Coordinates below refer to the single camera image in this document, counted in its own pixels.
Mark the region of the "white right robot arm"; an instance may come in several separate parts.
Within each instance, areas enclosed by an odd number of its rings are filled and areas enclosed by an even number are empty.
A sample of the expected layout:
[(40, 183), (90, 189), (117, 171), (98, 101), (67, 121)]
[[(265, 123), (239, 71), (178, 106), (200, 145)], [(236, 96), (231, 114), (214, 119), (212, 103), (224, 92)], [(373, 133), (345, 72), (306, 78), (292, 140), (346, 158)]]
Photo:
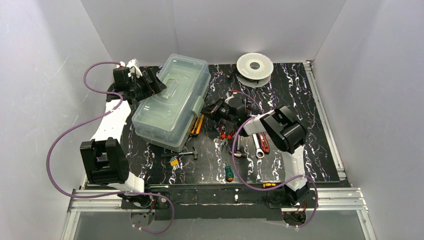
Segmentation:
[(266, 113), (248, 115), (244, 102), (232, 96), (203, 107), (201, 114), (215, 122), (231, 122), (235, 128), (234, 138), (258, 139), (259, 134), (270, 138), (281, 151), (285, 171), (284, 182), (271, 189), (283, 188), (283, 199), (290, 204), (303, 202), (309, 191), (304, 163), (308, 131), (288, 107), (280, 106)]

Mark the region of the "red needle nose pliers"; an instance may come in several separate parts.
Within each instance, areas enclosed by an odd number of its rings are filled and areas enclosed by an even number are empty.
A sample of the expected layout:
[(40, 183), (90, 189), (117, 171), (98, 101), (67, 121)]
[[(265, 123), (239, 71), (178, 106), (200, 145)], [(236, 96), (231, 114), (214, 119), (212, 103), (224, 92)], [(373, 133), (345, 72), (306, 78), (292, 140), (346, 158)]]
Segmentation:
[(228, 142), (233, 139), (235, 130), (232, 130), (230, 133), (227, 133), (226, 128), (223, 127), (221, 124), (219, 124), (218, 127), (219, 137), (221, 139), (220, 152), (222, 153), (228, 149)]

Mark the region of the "green plastic tool box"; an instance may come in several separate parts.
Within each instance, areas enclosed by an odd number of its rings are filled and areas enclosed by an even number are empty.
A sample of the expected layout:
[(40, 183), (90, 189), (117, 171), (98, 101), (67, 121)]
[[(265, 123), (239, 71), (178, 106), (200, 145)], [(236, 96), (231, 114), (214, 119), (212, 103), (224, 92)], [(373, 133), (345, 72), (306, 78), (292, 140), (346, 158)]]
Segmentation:
[(207, 61), (171, 54), (158, 74), (162, 92), (142, 100), (132, 116), (145, 142), (180, 152), (205, 106), (211, 74)]

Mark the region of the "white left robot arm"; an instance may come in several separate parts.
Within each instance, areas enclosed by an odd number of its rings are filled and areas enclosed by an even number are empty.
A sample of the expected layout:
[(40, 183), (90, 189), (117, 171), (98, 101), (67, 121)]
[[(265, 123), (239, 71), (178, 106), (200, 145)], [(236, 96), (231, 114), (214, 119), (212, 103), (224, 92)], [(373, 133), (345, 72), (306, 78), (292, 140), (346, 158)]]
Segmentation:
[(80, 145), (87, 181), (120, 191), (118, 196), (142, 209), (153, 209), (157, 198), (143, 195), (145, 181), (131, 172), (120, 145), (127, 118), (137, 104), (167, 87), (152, 69), (142, 72), (139, 61), (120, 62), (112, 71), (113, 83), (105, 91), (105, 116), (89, 141)]

